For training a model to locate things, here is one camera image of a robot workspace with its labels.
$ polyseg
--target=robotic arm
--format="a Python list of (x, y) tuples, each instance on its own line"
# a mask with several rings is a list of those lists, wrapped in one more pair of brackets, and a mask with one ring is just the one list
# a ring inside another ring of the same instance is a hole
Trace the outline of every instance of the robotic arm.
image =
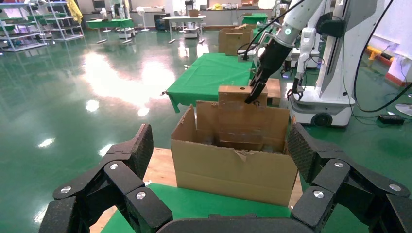
[[(259, 61), (260, 66), (250, 83), (253, 86), (252, 93), (245, 100), (245, 103), (252, 103), (262, 92), (268, 78), (278, 71), (283, 62), (293, 49), (294, 41), (300, 31), (318, 10), (324, 0), (292, 0), (290, 9), (285, 16), (282, 28), (277, 32), (266, 46)], [(293, 86), (298, 85), (299, 80), (295, 78)]]

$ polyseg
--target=table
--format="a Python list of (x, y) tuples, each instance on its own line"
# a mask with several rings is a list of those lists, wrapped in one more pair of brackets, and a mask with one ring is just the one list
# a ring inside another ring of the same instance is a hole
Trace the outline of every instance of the table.
[(199, 57), (166, 91), (175, 112), (178, 104), (196, 106), (196, 101), (218, 101), (220, 85), (247, 86), (252, 62), (237, 56), (207, 53)]
[(175, 23), (190, 23), (194, 22), (195, 24), (199, 24), (200, 28), (200, 41), (199, 44), (202, 44), (205, 40), (203, 40), (203, 29), (201, 22), (203, 22), (203, 19), (206, 18), (206, 16), (198, 16), (198, 17), (189, 17), (189, 16), (169, 16), (163, 18), (164, 20), (169, 20), (169, 29), (170, 29), (170, 41), (169, 44), (173, 43), (175, 40), (173, 39), (172, 35), (172, 22)]
[(242, 24), (266, 23), (268, 15), (266, 13), (253, 13), (251, 16), (243, 16)]
[[(144, 181), (154, 183), (148, 187), (172, 210), (173, 219), (207, 218), (209, 214), (241, 216), (256, 213), (259, 217), (289, 217), (288, 208), (255, 201), (224, 197), (204, 192), (176, 188), (172, 153), (170, 149), (155, 148)], [(302, 195), (300, 180), (296, 180), (289, 206), (295, 206)], [(90, 228), (90, 233), (133, 233), (127, 221), (115, 207), (103, 213)]]
[[(112, 19), (108, 21), (103, 21), (101, 19), (96, 19), (96, 20), (91, 20), (87, 21), (87, 25), (92, 28), (92, 29), (97, 29), (97, 32), (99, 33), (99, 41), (97, 42), (98, 44), (106, 42), (107, 40), (102, 39), (102, 35), (100, 34), (100, 28), (134, 28), (135, 24), (133, 23), (131, 18), (126, 18), (126, 19)], [(124, 30), (124, 35), (125, 35), (125, 41), (123, 43), (128, 43), (132, 40), (127, 39), (127, 33), (126, 30)]]

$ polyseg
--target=black cable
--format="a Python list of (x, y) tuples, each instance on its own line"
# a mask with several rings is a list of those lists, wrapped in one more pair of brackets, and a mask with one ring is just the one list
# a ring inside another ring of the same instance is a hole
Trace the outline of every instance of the black cable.
[[(243, 48), (245, 45), (248, 45), (248, 44), (249, 44), (249, 43), (246, 43), (246, 44), (240, 46), (240, 47), (238, 48), (237, 52), (239, 52), (239, 50), (240, 50), (241, 48)], [(254, 48), (256, 48), (256, 47), (259, 45), (259, 43), (253, 43), (253, 44), (256, 44), (256, 45), (253, 46), (250, 50), (253, 50)]]
[[(392, 5), (393, 2), (394, 2), (394, 0), (391, 0), (391, 1), (389, 2), (388, 6), (387, 6), (387, 7), (385, 8), (385, 10), (383, 11), (383, 13), (382, 13), (382, 15), (380, 16), (379, 20), (377, 21), (375, 27), (373, 28), (372, 33), (371, 33), (371, 35), (369, 36), (369, 39), (367, 40), (367, 42), (366, 42), (366, 44), (365, 44), (365, 46), (364, 46), (364, 48), (363, 48), (363, 51), (365, 51), (365, 50), (367, 49), (368, 43), (369, 43), (369, 41), (372, 39), (372, 36), (373, 36), (373, 34), (375, 33), (376, 28), (378, 28), (379, 23), (382, 21), (383, 17), (385, 16), (385, 13), (388, 11), (389, 7)], [(355, 103), (356, 103), (356, 105), (358, 106), (358, 108), (359, 108), (361, 111), (363, 111), (363, 112), (366, 112), (366, 113), (375, 113), (375, 112), (378, 112), (378, 111), (380, 111), (380, 110), (388, 107), (388, 106), (391, 105), (393, 102), (395, 102), (397, 99), (399, 99), (405, 92), (407, 92), (407, 91), (409, 90), (409, 88), (412, 87), (412, 83), (410, 83), (410, 84), (409, 84), (408, 86), (406, 86), (405, 89), (403, 89), (403, 91), (401, 91), (395, 98), (393, 98), (391, 101), (389, 101), (387, 104), (383, 105), (382, 107), (379, 107), (379, 108), (377, 108), (377, 109), (375, 109), (375, 110), (365, 110), (365, 109), (363, 109), (363, 108), (360, 106), (360, 104), (358, 103), (358, 98), (357, 98), (357, 96), (356, 96), (356, 81), (357, 81), (357, 79), (358, 79), (358, 73), (359, 73), (359, 68), (360, 68), (360, 66), (361, 66), (361, 62), (362, 62), (362, 55), (361, 55), (360, 58), (359, 58), (358, 66), (357, 66), (357, 68), (356, 68), (355, 79), (354, 79), (354, 84), (353, 84), (353, 98), (355, 99)]]
[(299, 1), (297, 4), (295, 4), (293, 7), (289, 8), (287, 11), (285, 11), (285, 13), (279, 15), (277, 18), (275, 18), (275, 19), (272, 20), (270, 23), (268, 23), (265, 27), (263, 27), (263, 29), (262, 29), (261, 31), (259, 31), (259, 32), (255, 35), (255, 37), (253, 37), (253, 39), (252, 39), (252, 41), (249, 43), (249, 46), (247, 47), (246, 51), (245, 51), (244, 53), (240, 53), (240, 54), (238, 53), (238, 55), (241, 55), (241, 54), (247, 55), (247, 53), (248, 53), (250, 50), (252, 50), (252, 49), (250, 48), (250, 46), (252, 45), (252, 43), (258, 38), (258, 36), (259, 36), (263, 31), (265, 31), (270, 25), (272, 25), (272, 24), (273, 24), (274, 22), (276, 22), (278, 19), (280, 19), (281, 17), (283, 17), (284, 15), (286, 15), (287, 13), (289, 13), (291, 10), (293, 10), (295, 7), (297, 7), (299, 4), (303, 3), (304, 1), (306, 1), (306, 0), (300, 0), (300, 1)]
[(348, 96), (348, 101), (349, 101), (349, 107), (350, 107), (350, 111), (351, 111), (351, 116), (353, 116), (359, 123), (363, 124), (363, 125), (377, 125), (377, 124), (368, 124), (365, 122), (362, 122), (361, 120), (359, 120), (359, 118), (355, 115), (355, 113), (353, 112), (353, 108), (352, 105), (350, 104), (350, 95), (346, 89), (346, 83), (345, 83), (345, 72), (344, 72), (344, 65), (345, 65), (345, 36), (342, 37), (342, 79), (343, 79), (343, 87), (345, 88), (345, 92), (347, 93)]

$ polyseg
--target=cardboard box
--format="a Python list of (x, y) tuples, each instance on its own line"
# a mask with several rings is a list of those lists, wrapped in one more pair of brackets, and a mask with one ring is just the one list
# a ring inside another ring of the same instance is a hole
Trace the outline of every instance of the cardboard box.
[(172, 133), (177, 186), (287, 206), (297, 174), (292, 158), (282, 154), (289, 110), (264, 109), (269, 121), (263, 143), (272, 152), (222, 147), (219, 104), (198, 101), (197, 117), (190, 106)]
[(262, 148), (263, 131), (268, 121), (264, 114), (268, 91), (264, 88), (252, 104), (246, 104), (244, 100), (251, 92), (251, 86), (219, 87), (219, 141), (221, 143), (242, 142), (255, 144), (248, 145), (252, 150)]
[(219, 31), (219, 53), (237, 56), (238, 48), (253, 39), (252, 29), (224, 28)]

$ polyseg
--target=green table cover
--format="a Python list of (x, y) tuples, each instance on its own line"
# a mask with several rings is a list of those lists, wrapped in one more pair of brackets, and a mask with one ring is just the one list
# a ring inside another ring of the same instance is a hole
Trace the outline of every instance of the green table cover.
[(253, 13), (251, 16), (243, 16), (242, 24), (266, 23), (268, 15), (265, 13)]
[(112, 19), (109, 21), (102, 21), (101, 19), (88, 21), (87, 25), (92, 29), (97, 28), (133, 28), (135, 24), (132, 19)]
[(252, 62), (238, 62), (237, 56), (207, 53), (199, 57), (166, 91), (174, 110), (178, 104), (196, 106), (196, 101), (218, 101), (221, 85), (246, 86)]
[(4, 27), (6, 28), (7, 31), (11, 31), (16, 28), (15, 25), (7, 25), (7, 24)]
[[(262, 28), (255, 28), (253, 29), (253, 38), (255, 38), (255, 36), (257, 35), (257, 33), (259, 33), (259, 30), (261, 30)], [(260, 38), (262, 38), (263, 36), (263, 32), (256, 38), (255, 42), (258, 42), (260, 40)], [(266, 38), (265, 42), (269, 42), (270, 37)]]
[[(148, 186), (173, 212), (173, 219), (208, 218), (209, 214), (242, 216), (255, 213), (258, 217), (289, 217), (287, 207), (219, 196), (160, 184)], [(119, 211), (116, 211), (102, 233), (134, 233)]]

